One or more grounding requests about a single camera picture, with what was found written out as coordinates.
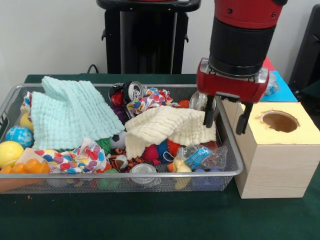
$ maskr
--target green tablecloth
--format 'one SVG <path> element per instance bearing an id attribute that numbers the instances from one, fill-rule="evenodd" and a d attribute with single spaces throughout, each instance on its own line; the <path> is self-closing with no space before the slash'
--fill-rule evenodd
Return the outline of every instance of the green tablecloth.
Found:
<path id="1" fill-rule="evenodd" d="M 194 83 L 194 75 L 60 75 L 94 83 Z M 39 82 L 30 75 L 26 83 Z M 0 195 L 0 239 L 320 239 L 320 170 L 299 199 L 223 192 Z"/>

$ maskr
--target box hole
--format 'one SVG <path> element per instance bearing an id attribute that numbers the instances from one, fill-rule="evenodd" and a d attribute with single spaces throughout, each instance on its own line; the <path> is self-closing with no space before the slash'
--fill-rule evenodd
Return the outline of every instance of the box hole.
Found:
<path id="1" fill-rule="evenodd" d="M 262 121 L 278 132 L 291 133 L 299 127 L 298 121 L 293 116 L 282 111 L 268 112 Z"/>

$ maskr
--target blue globe ball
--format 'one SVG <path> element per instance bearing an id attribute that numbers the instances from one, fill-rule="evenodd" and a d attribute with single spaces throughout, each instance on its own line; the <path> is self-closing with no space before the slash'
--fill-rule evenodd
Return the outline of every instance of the blue globe ball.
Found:
<path id="1" fill-rule="evenodd" d="M 29 128 L 25 126 L 13 126 L 5 135 L 6 141 L 14 141 L 23 148 L 30 148 L 34 144 L 34 135 Z"/>

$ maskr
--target black stand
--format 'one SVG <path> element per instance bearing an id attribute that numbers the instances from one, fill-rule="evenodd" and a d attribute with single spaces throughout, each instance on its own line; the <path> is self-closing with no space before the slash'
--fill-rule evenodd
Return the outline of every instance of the black stand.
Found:
<path id="1" fill-rule="evenodd" d="M 320 4 L 315 5 L 289 82 L 296 92 L 320 80 Z"/>
<path id="2" fill-rule="evenodd" d="M 188 16 L 201 0 L 139 2 L 96 0 L 106 9 L 107 69 L 110 74 L 181 74 Z"/>

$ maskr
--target yellow box top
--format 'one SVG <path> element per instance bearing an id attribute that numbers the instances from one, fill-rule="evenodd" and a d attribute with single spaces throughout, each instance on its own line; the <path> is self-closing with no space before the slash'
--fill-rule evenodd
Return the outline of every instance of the yellow box top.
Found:
<path id="1" fill-rule="evenodd" d="M 259 102 L 248 124 L 258 145 L 320 144 L 320 131 L 299 102 Z"/>

